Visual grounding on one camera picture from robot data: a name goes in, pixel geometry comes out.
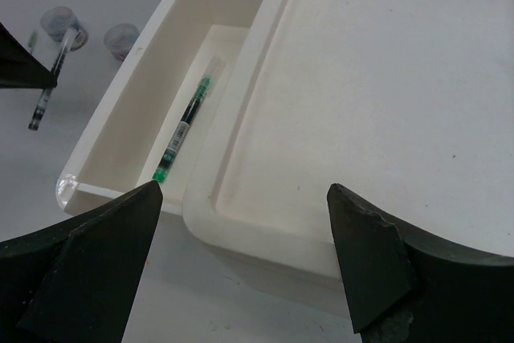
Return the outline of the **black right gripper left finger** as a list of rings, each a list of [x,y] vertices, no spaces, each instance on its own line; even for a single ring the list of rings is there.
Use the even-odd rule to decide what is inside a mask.
[[[3,342],[120,342],[161,213],[147,182],[1,243]]]

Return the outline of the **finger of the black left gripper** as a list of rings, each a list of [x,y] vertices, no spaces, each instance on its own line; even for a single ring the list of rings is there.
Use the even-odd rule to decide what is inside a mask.
[[[1,25],[0,46],[1,89],[44,89],[53,86],[50,71],[33,57],[16,38]]]

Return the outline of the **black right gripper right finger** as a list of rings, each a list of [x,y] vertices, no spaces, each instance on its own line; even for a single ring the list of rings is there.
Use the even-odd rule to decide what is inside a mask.
[[[451,242],[332,185],[328,211],[364,342],[510,342],[513,260]]]

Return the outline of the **black gel pen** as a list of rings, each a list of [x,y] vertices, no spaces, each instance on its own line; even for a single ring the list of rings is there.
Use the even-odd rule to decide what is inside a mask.
[[[53,63],[53,66],[51,68],[51,80],[55,82],[53,86],[44,88],[41,92],[41,95],[39,97],[39,100],[36,104],[34,113],[31,118],[31,122],[28,125],[28,129],[32,131],[37,131],[39,129],[41,120],[43,119],[43,116],[47,110],[48,103],[51,98],[51,94],[53,93],[53,90],[57,86],[57,79],[59,78],[60,72],[63,67],[63,63],[68,55],[68,53],[71,50],[71,46],[75,40],[75,37],[77,35],[77,30],[75,28],[68,28],[63,36],[63,40],[61,42],[59,54],[57,55],[55,62]]]

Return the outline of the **white top drawer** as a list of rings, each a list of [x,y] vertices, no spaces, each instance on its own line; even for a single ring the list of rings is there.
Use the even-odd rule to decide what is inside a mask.
[[[161,0],[121,64],[57,182],[59,206],[82,214],[148,182],[210,61],[223,69],[161,186],[182,197],[263,0]]]

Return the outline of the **green gel pen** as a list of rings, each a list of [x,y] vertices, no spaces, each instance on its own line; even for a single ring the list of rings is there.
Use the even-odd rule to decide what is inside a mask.
[[[190,130],[194,118],[197,116],[200,107],[208,92],[216,84],[217,78],[225,67],[225,62],[219,56],[215,55],[208,63],[198,85],[192,95],[186,110],[183,112],[179,120],[173,136],[171,137],[165,152],[161,156],[161,160],[155,169],[152,179],[158,183],[163,183],[173,165],[177,154],[182,147],[183,141]]]

